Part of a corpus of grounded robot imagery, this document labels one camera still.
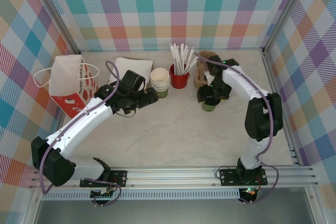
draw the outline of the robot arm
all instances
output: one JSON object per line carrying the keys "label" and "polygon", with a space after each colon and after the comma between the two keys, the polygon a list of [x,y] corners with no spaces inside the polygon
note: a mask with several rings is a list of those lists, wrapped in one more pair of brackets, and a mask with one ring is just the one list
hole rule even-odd
{"label": "robot arm", "polygon": [[247,81],[242,76],[242,74],[245,75],[242,68],[234,59],[222,61],[219,56],[212,56],[209,60],[222,62],[230,68],[207,62],[208,86],[199,89],[198,101],[228,99],[232,88],[248,102],[245,129],[249,140],[243,155],[238,159],[236,169],[240,181],[243,184],[248,184],[251,180],[255,180],[256,174],[257,176],[260,174],[261,164],[257,156],[266,149],[269,142],[270,118],[268,111],[265,111],[267,107],[259,91],[266,97],[272,110],[273,136],[283,127],[281,98],[277,93],[270,94],[253,81]]}
{"label": "robot arm", "polygon": [[[69,123],[57,132],[49,135],[45,140],[37,137],[32,141],[31,152],[34,167],[38,170],[40,169],[44,153],[56,140],[57,142],[53,145],[46,157],[43,171],[40,171],[43,172],[43,175],[55,186],[63,185],[70,178],[99,178],[104,170],[109,168],[100,159],[95,158],[94,161],[81,162],[78,164],[68,159],[78,144],[80,144],[95,127],[120,109],[122,109],[125,114],[128,114],[132,110],[143,108],[159,99],[152,88],[139,91],[142,83],[144,83],[142,76],[128,70],[120,81],[115,94],[89,113],[91,108],[101,103],[110,95],[114,89],[113,86],[115,82],[101,86],[88,105]],[[64,129],[67,130],[63,136],[57,138]]]}

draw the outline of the stack of paper cups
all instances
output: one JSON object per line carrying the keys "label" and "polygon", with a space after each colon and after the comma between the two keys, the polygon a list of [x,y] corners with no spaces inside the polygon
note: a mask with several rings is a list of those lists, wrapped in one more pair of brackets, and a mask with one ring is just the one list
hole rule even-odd
{"label": "stack of paper cups", "polygon": [[159,98],[165,98],[168,95],[169,72],[164,68],[156,68],[150,75],[153,89]]}

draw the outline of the white cup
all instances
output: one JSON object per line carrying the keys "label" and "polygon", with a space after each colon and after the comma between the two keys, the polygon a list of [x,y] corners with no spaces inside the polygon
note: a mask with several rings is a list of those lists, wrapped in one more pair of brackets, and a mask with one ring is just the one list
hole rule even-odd
{"label": "white cup", "polygon": [[169,72],[165,68],[155,68],[150,74],[151,81],[155,84],[169,82]]}
{"label": "white cup", "polygon": [[156,81],[151,80],[151,83],[152,83],[153,85],[163,85],[163,84],[167,84],[167,83],[169,83],[169,79],[166,80],[166,81],[164,81],[164,82],[156,82]]}
{"label": "white cup", "polygon": [[162,91],[162,90],[166,90],[169,87],[169,83],[164,85],[164,86],[156,86],[156,85],[152,85],[153,89],[158,90],[158,91]]}
{"label": "white cup", "polygon": [[167,89],[169,88],[169,85],[167,87],[164,87],[164,88],[155,88],[153,87],[153,89],[157,92],[163,92],[163,91],[166,91]]}

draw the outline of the red cup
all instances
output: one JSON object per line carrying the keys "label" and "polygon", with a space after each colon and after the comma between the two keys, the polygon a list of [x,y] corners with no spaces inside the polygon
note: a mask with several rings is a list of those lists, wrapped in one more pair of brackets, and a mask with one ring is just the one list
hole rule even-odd
{"label": "red cup", "polygon": [[170,70],[169,70],[169,74],[170,74],[170,78],[171,78],[171,84],[174,88],[176,89],[182,89],[185,88],[185,86],[187,86],[188,83],[188,79],[190,74],[186,73],[182,76],[176,76],[174,73],[174,64],[172,64],[170,66]]}

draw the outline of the plaid wall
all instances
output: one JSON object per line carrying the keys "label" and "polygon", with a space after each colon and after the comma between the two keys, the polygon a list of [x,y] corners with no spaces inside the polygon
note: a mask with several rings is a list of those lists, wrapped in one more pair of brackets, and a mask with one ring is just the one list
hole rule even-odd
{"label": "plaid wall", "polygon": [[262,41],[261,47],[265,47],[267,40],[269,39],[269,36],[271,35],[273,28],[275,26],[275,24],[278,22],[279,18],[281,17],[282,12],[284,11],[284,7],[287,4],[289,0],[282,0],[281,4],[278,7],[278,10],[272,20],[272,23],[270,24],[270,26],[268,27],[267,33]]}
{"label": "plaid wall", "polygon": [[[69,53],[40,0],[0,0],[1,224],[19,223],[23,217],[24,195],[35,171],[30,143],[58,125],[58,107],[46,88],[35,86],[32,74]],[[37,81],[49,77],[41,73]]]}
{"label": "plaid wall", "polygon": [[54,0],[81,50],[259,48],[281,1]]}
{"label": "plaid wall", "polygon": [[270,62],[305,165],[336,223],[336,0],[299,0]]}

